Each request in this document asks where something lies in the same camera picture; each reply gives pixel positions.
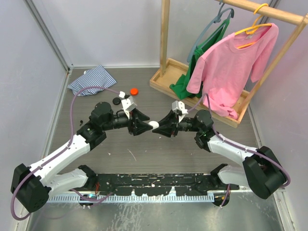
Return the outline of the white earbud charging case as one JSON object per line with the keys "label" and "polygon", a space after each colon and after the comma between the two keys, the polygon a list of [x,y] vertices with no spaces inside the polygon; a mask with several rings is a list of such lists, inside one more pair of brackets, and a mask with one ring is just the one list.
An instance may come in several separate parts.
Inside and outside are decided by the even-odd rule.
{"label": "white earbud charging case", "polygon": [[150,121],[148,122],[148,125],[152,126],[152,129],[156,129],[160,126],[157,121]]}

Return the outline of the wooden clothes rack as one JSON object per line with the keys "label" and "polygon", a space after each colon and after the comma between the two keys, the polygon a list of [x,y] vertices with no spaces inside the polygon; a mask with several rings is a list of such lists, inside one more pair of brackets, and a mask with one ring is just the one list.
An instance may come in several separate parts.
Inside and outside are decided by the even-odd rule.
{"label": "wooden clothes rack", "polygon": [[[221,2],[246,11],[256,12],[262,16],[273,18],[296,26],[289,39],[286,41],[284,46],[281,48],[281,50],[266,68],[262,78],[254,85],[250,92],[246,90],[242,91],[239,100],[233,107],[238,114],[238,119],[235,120],[230,117],[221,117],[217,114],[213,115],[215,119],[233,128],[236,128],[241,123],[242,118],[245,115],[245,112],[253,96],[257,93],[264,81],[268,78],[268,76],[271,74],[276,65],[286,54],[286,52],[300,35],[300,33],[308,25],[308,16],[300,16],[269,6],[262,6],[259,3],[251,2],[248,0],[222,0]],[[177,99],[176,94],[169,88],[169,86],[175,83],[182,74],[185,74],[187,72],[188,66],[174,59],[167,58],[169,9],[170,1],[163,0],[161,10],[160,68],[150,79],[150,86],[174,99]]]}

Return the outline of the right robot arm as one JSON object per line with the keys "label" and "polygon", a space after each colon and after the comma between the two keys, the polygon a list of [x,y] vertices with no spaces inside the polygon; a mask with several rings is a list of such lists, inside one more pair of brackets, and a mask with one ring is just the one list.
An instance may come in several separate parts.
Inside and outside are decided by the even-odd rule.
{"label": "right robot arm", "polygon": [[227,139],[215,132],[214,122],[207,110],[200,110],[193,118],[181,118],[170,111],[159,122],[150,123],[153,132],[176,136],[180,131],[195,132],[197,146],[208,152],[219,154],[237,163],[239,167],[222,165],[216,168],[211,184],[221,190],[227,184],[250,188],[261,199],[267,199],[288,181],[287,174],[272,150],[266,146],[252,148]]}

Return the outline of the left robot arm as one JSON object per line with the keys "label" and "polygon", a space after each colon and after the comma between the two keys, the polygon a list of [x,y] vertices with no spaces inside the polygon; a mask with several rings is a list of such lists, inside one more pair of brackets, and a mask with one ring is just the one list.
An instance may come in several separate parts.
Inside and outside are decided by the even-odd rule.
{"label": "left robot arm", "polygon": [[14,213],[16,200],[33,213],[59,193],[81,187],[86,191],[94,189],[96,173],[88,166],[79,166],[65,174],[60,171],[101,144],[106,139],[106,131],[127,128],[129,134],[137,136],[159,126],[140,112],[129,98],[122,100],[122,106],[122,110],[114,113],[110,103],[96,104],[89,121],[62,147],[30,166],[18,165],[11,185],[11,212]]}

